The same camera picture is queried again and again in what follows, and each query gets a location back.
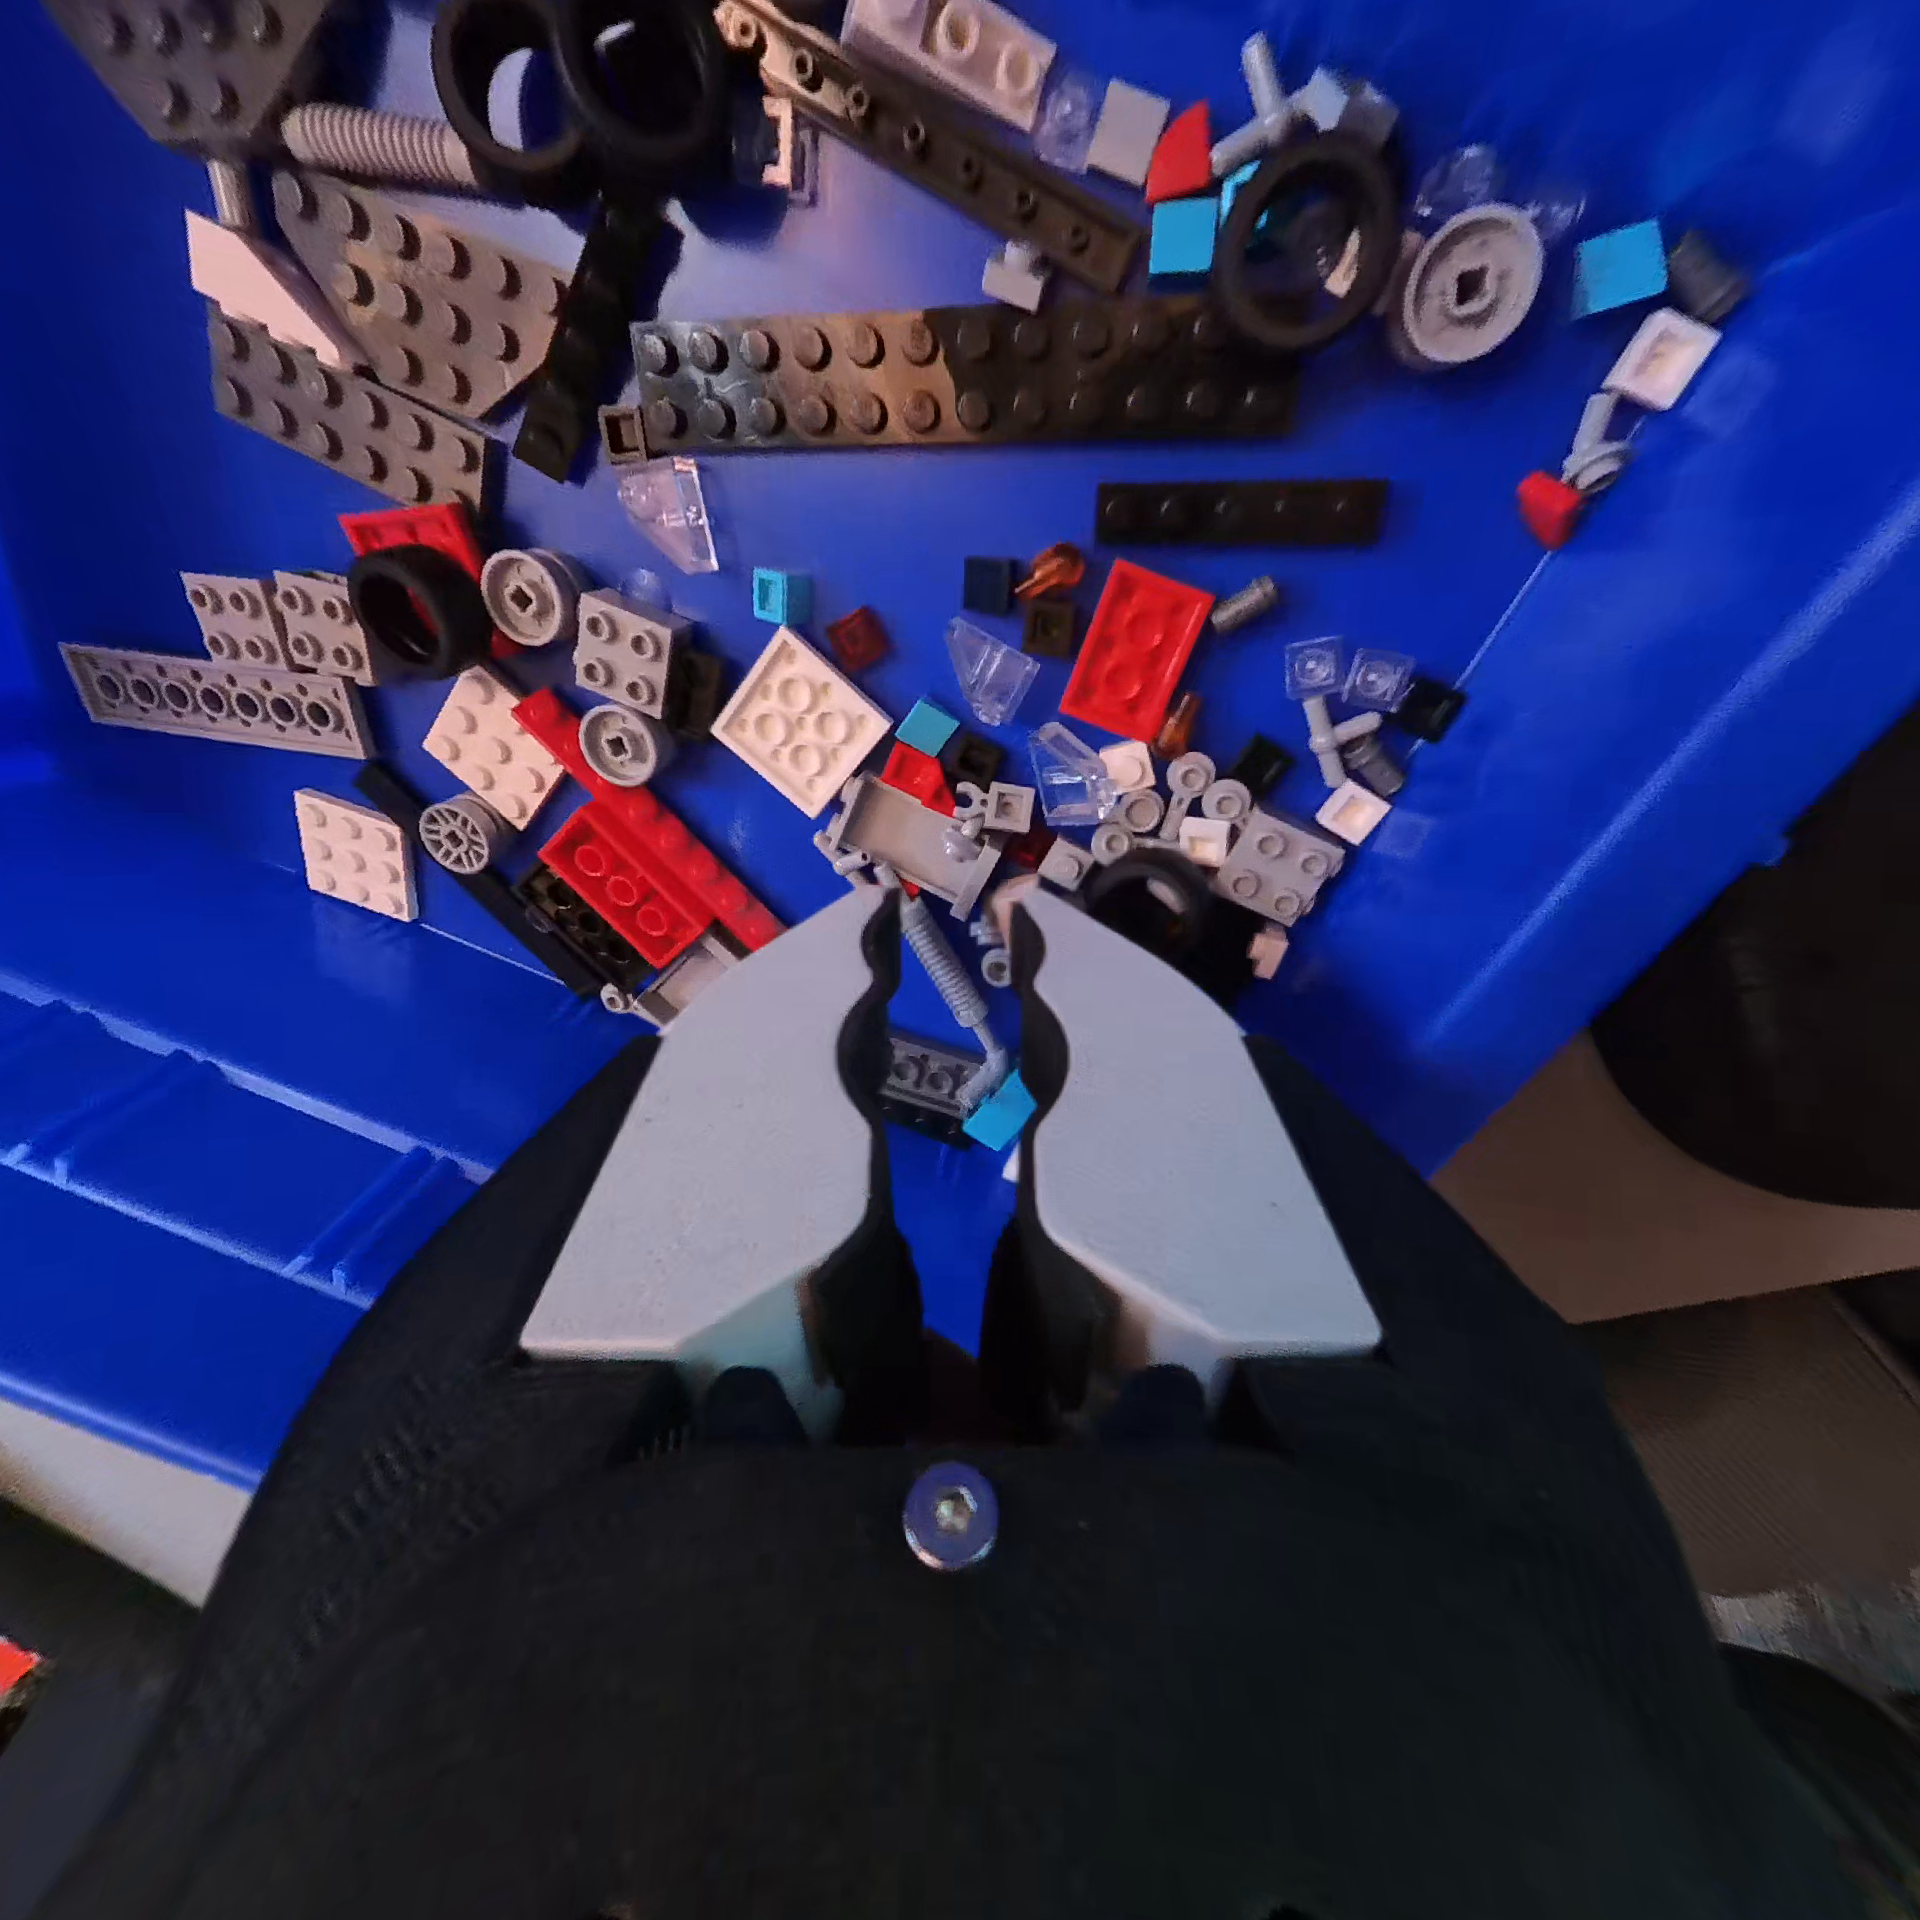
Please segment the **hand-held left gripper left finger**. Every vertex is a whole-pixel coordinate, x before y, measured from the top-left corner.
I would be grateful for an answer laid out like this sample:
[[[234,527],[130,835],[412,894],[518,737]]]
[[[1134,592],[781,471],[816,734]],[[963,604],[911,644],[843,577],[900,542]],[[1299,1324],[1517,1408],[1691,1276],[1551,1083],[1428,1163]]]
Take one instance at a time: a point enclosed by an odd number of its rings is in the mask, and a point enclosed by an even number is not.
[[[762,1370],[816,1441],[898,1383],[922,1339],[878,1104],[898,905],[851,892],[672,1022],[520,1329],[531,1355],[663,1360],[695,1396]]]

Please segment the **blue plastic bin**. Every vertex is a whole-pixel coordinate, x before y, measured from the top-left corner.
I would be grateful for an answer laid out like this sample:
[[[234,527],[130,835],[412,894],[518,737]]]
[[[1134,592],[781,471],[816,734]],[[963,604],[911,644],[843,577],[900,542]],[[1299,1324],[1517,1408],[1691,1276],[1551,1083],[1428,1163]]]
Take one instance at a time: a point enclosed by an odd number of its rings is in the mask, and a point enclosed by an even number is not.
[[[768,638],[754,568],[871,607],[876,699],[958,710],[965,556],[1086,542],[1120,473],[1382,478],[1372,551],[1280,564],[1272,633],[1203,638],[1207,752],[1303,752],[1290,633],[1463,679],[1408,798],[1242,1003],[1437,1168],[1915,697],[1915,4],[1011,4],[1070,75],[1215,129],[1242,46],[1399,110],[1415,186],[1467,145],[1574,234],[1702,231],[1754,281],[1571,547],[1517,483],[1638,315],[1571,262],[1482,366],[1376,328],[1259,448],[723,460],[712,651]],[[61,642],[196,656],[180,569],[339,568],[347,475],[218,417],[184,273],[206,176],[44,4],[5,4],[5,1411],[256,1486],[399,1223],[480,1182],[639,1032],[536,971],[455,884],[394,924],[312,897],[295,793],[331,760],[94,728]]]

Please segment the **pile of toy bricks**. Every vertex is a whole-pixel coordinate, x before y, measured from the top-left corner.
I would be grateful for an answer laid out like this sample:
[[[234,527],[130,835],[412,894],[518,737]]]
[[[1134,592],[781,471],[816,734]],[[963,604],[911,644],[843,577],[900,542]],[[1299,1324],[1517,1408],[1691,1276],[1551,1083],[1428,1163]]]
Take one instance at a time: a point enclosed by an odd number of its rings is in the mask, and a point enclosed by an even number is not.
[[[936,704],[958,737],[1027,742],[1055,724],[1078,658],[1156,668],[1166,707],[1195,688],[1200,744],[1232,762],[1253,734],[1308,760],[1283,658],[1310,625],[1413,656],[1463,716],[1424,744],[1410,798],[1322,894],[1275,990],[1247,1003],[1416,1159],[1479,1127],[1653,948],[1549,847],[1574,804],[1626,780],[1648,718],[1603,684],[1619,641],[1548,664],[1548,607],[1571,585],[1522,527],[1522,470],[1571,424],[1604,326],[1565,326],[1557,265],[1516,340],[1410,375],[1382,326],[1352,322],[1263,363],[1200,278],[1144,296],[1048,294],[1035,315],[936,294],[979,278],[988,234],[885,167],[823,139],[813,209],[723,188],[709,228],[672,214],[639,279],[639,371],[666,360],[693,398],[658,417],[717,522],[715,571],[674,582],[733,691],[775,625],[752,577],[810,587],[804,642],[880,625],[854,673],[886,714]],[[175,569],[347,568],[339,514],[424,512],[435,473],[407,400],[354,393],[285,347],[234,386],[207,360],[237,332],[184,281],[189,162],[135,134],[46,4],[5,4],[5,748],[61,762],[70,788],[122,796],[116,857],[58,855],[36,831],[27,904],[130,1003],[184,1008],[189,960],[212,999],[267,1002],[312,976],[270,934],[270,862],[287,864],[292,774],[328,752],[133,748],[83,716],[61,647],[203,665]]]

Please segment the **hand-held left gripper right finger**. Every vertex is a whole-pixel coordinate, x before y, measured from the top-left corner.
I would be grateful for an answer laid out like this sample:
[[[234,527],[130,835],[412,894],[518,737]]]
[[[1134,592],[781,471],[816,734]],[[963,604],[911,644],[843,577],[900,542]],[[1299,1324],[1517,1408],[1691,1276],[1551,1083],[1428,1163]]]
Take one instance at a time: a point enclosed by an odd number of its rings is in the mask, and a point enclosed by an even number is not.
[[[1384,1334],[1230,1014],[1058,897],[1013,911],[1015,1220],[980,1377],[1015,1426],[1088,1425],[1174,1368],[1205,1411],[1244,1363],[1347,1363]]]

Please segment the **black cushion pad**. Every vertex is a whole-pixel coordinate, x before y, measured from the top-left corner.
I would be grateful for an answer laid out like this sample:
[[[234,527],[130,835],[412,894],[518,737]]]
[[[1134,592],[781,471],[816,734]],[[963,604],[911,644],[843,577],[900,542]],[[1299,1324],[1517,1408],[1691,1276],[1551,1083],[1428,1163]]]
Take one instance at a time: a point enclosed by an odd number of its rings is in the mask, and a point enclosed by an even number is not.
[[[1788,1199],[1918,1208],[1918,711],[1591,1022],[1627,1104]]]

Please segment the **grey desk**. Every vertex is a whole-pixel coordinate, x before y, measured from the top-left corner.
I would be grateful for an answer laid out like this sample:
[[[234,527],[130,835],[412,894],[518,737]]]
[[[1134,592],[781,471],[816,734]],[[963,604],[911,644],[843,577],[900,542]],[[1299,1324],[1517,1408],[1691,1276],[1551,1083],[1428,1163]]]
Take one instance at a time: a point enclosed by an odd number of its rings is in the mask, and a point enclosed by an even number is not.
[[[1434,1180],[1591,1350],[1716,1600],[1915,1588],[1915,1211],[1741,1185],[1571,1042]],[[203,1604],[360,1313],[23,1182],[5,1227],[5,1505]]]

